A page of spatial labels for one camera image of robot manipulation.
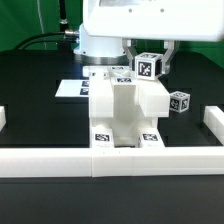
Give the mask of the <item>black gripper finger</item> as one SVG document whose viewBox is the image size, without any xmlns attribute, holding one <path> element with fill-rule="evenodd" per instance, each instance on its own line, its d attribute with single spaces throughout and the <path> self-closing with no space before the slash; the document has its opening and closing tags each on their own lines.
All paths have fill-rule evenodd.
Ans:
<svg viewBox="0 0 224 224">
<path fill-rule="evenodd" d="M 131 39 L 122 39 L 122 47 L 129 61 L 129 68 L 133 69 L 133 60 L 137 55 L 137 51 L 133 45 L 133 41 Z"/>
<path fill-rule="evenodd" d="M 179 50 L 180 42 L 175 40 L 166 40 L 164 42 L 165 54 L 162 57 L 162 73 L 168 74 L 170 72 L 170 63 L 174 55 Z"/>
</svg>

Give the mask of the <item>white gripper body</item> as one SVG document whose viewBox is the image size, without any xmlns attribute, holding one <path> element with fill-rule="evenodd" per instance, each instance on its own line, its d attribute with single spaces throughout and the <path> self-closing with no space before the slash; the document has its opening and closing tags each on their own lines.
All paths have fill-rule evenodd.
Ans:
<svg viewBox="0 0 224 224">
<path fill-rule="evenodd" d="M 217 42 L 224 39 L 224 0 L 83 0 L 92 36 Z"/>
</svg>

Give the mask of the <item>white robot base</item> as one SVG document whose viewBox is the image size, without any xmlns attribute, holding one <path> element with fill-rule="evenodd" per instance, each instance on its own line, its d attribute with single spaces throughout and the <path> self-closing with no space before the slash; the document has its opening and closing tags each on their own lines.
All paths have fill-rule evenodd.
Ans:
<svg viewBox="0 0 224 224">
<path fill-rule="evenodd" d="M 123 40 L 115 37 L 90 36 L 84 25 L 79 26 L 79 44 L 74 49 L 75 59 L 93 65 L 119 65 L 130 62 Z"/>
</svg>

